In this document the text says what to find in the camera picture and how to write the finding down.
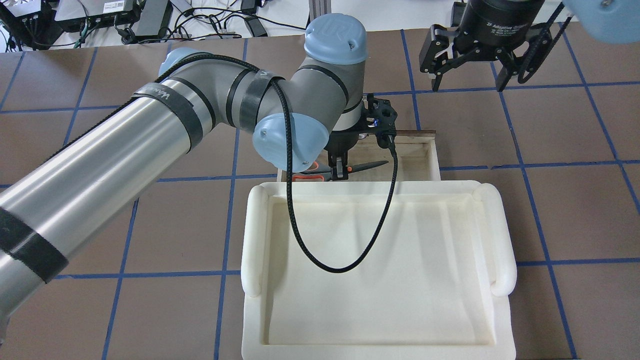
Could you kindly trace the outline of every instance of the light blue joint cap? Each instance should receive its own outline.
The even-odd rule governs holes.
[[[205,53],[205,51],[195,50],[190,47],[179,47],[176,50],[172,50],[169,55],[166,56],[166,60],[160,65],[158,76],[164,74],[165,71],[169,70],[172,66],[178,63],[178,61],[186,58],[189,55],[197,53]]]
[[[584,29],[596,40],[611,44],[640,41],[640,1],[564,0]]]
[[[341,13],[322,15],[307,26],[305,50],[325,63],[352,65],[365,61],[367,31],[358,19]]]
[[[304,114],[291,113],[293,172],[305,171],[317,159],[329,141],[329,131],[322,123]],[[266,161],[287,170],[287,142],[284,114],[268,115],[253,132],[253,147]]]

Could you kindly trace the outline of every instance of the brown tile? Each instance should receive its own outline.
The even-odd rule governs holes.
[[[476,180],[494,185],[502,196],[517,261],[544,260],[531,202],[519,168],[441,172],[442,180]]]
[[[417,100],[422,128],[438,132],[440,166],[518,163],[497,92],[418,94]]]
[[[4,93],[9,87],[21,55],[22,53],[0,54],[0,101],[4,98]]]
[[[517,359],[571,358],[546,266],[518,267],[509,302]]]
[[[107,359],[212,359],[220,276],[124,279]]]
[[[396,129],[416,130],[415,112],[413,110],[413,98],[411,95],[381,95],[377,97],[389,100],[391,106],[398,113]]]
[[[594,86],[590,90],[618,158],[640,159],[640,85]]]
[[[551,27],[551,35],[555,36],[560,30],[558,24]],[[518,49],[516,54],[522,56],[527,49],[527,43]],[[500,72],[502,65],[495,63],[495,70]],[[580,84],[582,80],[575,67],[569,47],[567,47],[564,39],[558,40],[554,48],[549,53],[547,59],[542,63],[540,69],[533,75],[531,80],[524,84],[518,83],[517,76],[511,78],[509,86],[528,86],[528,85],[563,85],[563,84]]]
[[[93,49],[29,51],[2,110],[73,108]]]
[[[230,181],[156,183],[140,197],[126,272],[222,269]]]
[[[587,83],[640,80],[639,42],[605,44],[589,36],[577,22],[569,25],[566,34]],[[619,61],[611,63],[611,54]]]
[[[244,52],[244,39],[212,39],[174,42],[171,49],[190,47],[192,49],[207,51],[212,54],[227,55],[232,58],[242,59]]]
[[[629,176],[629,181],[631,181],[631,186],[633,186],[636,196],[640,197],[640,164],[625,165],[625,171]]]
[[[72,141],[78,136],[84,134],[98,122],[102,121],[102,119],[113,113],[114,110],[115,109],[78,110],[74,126],[71,129],[69,141]]]
[[[505,90],[525,163],[613,160],[583,88]]]
[[[231,217],[231,234],[229,238],[229,254],[227,269],[239,270],[242,260],[244,242],[244,220],[246,218],[246,201],[254,186],[274,181],[272,179],[237,179],[234,186],[234,208]]]
[[[552,259],[640,256],[640,217],[618,166],[527,173]]]
[[[252,135],[240,131],[236,173],[238,175],[254,175],[275,174],[276,172],[278,169],[263,159],[253,148]]]
[[[61,274],[115,274],[120,271],[124,244],[127,241],[131,205],[121,210],[106,227],[70,259]]]
[[[39,289],[12,316],[2,359],[100,359],[116,279],[64,279]]]
[[[420,72],[420,50],[429,29],[411,29],[404,31],[409,50],[413,81],[417,90],[431,90],[431,80],[426,73]],[[493,72],[488,62],[470,62],[453,69],[442,77],[441,89],[495,87]]]
[[[106,46],[98,50],[81,106],[120,105],[158,77],[168,45]]]
[[[162,177],[229,176],[233,168],[236,129],[216,126],[191,152],[176,161]]]
[[[285,79],[291,79],[306,56],[303,35],[249,38],[248,41],[246,61]]]
[[[0,184],[39,167],[64,142],[72,111],[0,115]]]
[[[367,48],[364,92],[411,90],[400,31],[368,32]]]
[[[225,305],[220,332],[220,353],[224,360],[242,360],[242,319],[244,317],[244,291],[240,276],[227,275]]]
[[[638,359],[640,264],[555,266],[581,359]]]

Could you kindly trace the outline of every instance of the sticker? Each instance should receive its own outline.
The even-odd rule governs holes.
[[[104,3],[102,13],[115,13],[124,11],[124,1],[112,1],[110,3]]]

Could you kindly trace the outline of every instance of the white surface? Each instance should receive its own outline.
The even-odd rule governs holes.
[[[232,0],[193,0],[194,6],[212,6],[226,8]],[[448,25],[451,16],[451,5],[454,0],[333,0],[332,12],[345,13],[356,17],[367,31],[429,28],[432,24]],[[545,22],[556,9],[559,0],[547,0],[540,10],[536,22]],[[231,7],[240,9],[241,0]],[[173,10],[170,28],[173,28],[179,12]],[[267,19],[305,27],[308,17],[308,0],[270,0],[266,6],[258,9],[258,15]],[[558,20],[564,20],[566,11]],[[250,37],[242,19],[229,20],[229,30],[236,31],[243,37]],[[299,35],[302,30],[285,28],[262,21],[262,25],[271,37],[282,35]],[[212,33],[206,24],[192,20],[185,25],[192,36]],[[78,39],[78,33],[64,33],[56,44],[68,44]],[[94,31],[85,43],[85,47],[122,45],[120,36],[112,28]]]
[[[345,266],[369,241],[388,183],[296,183],[293,192],[311,253]],[[368,257],[330,274],[298,247],[285,184],[265,183],[248,199],[243,357],[514,359],[506,295],[515,271],[492,185],[398,183]]]

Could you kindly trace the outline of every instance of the white plastic tray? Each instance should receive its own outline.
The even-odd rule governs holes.
[[[309,250],[330,266],[371,238],[388,183],[296,183]],[[378,241],[346,274],[317,268],[291,231],[284,183],[249,194],[242,352],[252,359],[514,359],[516,265],[498,191],[405,181]]]

